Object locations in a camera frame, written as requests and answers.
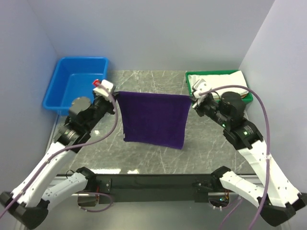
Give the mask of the white towel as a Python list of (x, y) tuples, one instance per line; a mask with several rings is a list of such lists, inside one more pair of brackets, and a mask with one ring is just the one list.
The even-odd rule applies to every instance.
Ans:
[[(200, 79), (206, 81), (206, 83), (212, 88), (218, 88), (221, 86), (227, 85), (240, 85), (247, 87), (247, 83), (245, 81), (245, 77), (240, 70), (236, 70), (234, 73), (230, 74), (209, 74), (209, 75), (201, 75), (201, 74), (192, 74), (188, 73), (188, 80), (190, 84), (190, 89), (192, 90), (192, 86)], [(227, 89), (220, 89), (216, 91), (219, 96), (222, 96), (225, 92), (236, 92), (239, 93), (241, 98), (244, 98), (249, 92), (247, 90), (241, 88), (227, 88)]]

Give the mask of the purple towel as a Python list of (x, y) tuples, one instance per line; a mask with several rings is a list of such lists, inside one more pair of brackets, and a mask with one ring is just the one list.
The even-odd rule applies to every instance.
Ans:
[(121, 91), (117, 101), (125, 142), (183, 148), (189, 96)]

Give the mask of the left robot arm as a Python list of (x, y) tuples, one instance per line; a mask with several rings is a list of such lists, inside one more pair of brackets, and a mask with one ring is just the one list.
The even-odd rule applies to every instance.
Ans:
[(64, 126), (54, 136), (43, 159), (27, 178), (11, 192), (2, 192), (0, 203), (4, 212), (32, 230), (47, 217), (57, 204), (77, 192), (97, 192), (96, 174), (81, 167), (61, 183), (49, 187), (59, 170), (72, 160), (82, 147), (91, 143), (91, 131), (105, 114), (117, 116), (116, 100), (112, 95), (95, 95), (75, 99)]

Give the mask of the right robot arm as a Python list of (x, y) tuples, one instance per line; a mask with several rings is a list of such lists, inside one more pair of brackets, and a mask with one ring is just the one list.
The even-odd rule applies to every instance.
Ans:
[(255, 124), (244, 117), (246, 105), (238, 93), (225, 92), (219, 102), (211, 93), (199, 90), (193, 97), (192, 107), (197, 114), (206, 115), (223, 128), (226, 140), (245, 158), (262, 183), (257, 186), (222, 166), (211, 174), (211, 189), (237, 193), (257, 208), (257, 217), (261, 216), (274, 227), (306, 207), (306, 193), (291, 184), (270, 154), (269, 142)]

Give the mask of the green plastic tray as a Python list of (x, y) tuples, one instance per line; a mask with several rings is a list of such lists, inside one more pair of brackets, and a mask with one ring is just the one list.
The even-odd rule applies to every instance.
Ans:
[[(190, 96), (192, 96), (192, 86), (199, 79), (204, 79), (213, 89), (225, 85), (240, 85), (247, 87), (245, 77), (240, 70), (211, 70), (211, 71), (190, 71), (186, 72), (186, 82)], [(253, 101), (252, 94), (241, 88), (227, 88), (216, 91), (218, 94), (213, 92), (214, 99), (219, 100), (224, 92), (237, 92), (241, 95), (241, 99), (245, 104)]]

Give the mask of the blue plastic bin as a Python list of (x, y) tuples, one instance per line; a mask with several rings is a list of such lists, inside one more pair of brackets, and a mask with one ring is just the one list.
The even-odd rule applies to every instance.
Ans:
[(87, 97), (93, 101), (93, 82), (107, 78), (108, 63), (106, 57), (61, 58), (43, 99), (43, 108), (67, 116), (75, 99)]

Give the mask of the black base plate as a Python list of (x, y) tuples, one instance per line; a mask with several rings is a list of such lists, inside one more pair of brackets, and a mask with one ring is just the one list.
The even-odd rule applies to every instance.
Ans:
[(225, 194), (210, 174), (99, 174), (83, 191), (110, 195), (115, 202), (194, 201)]

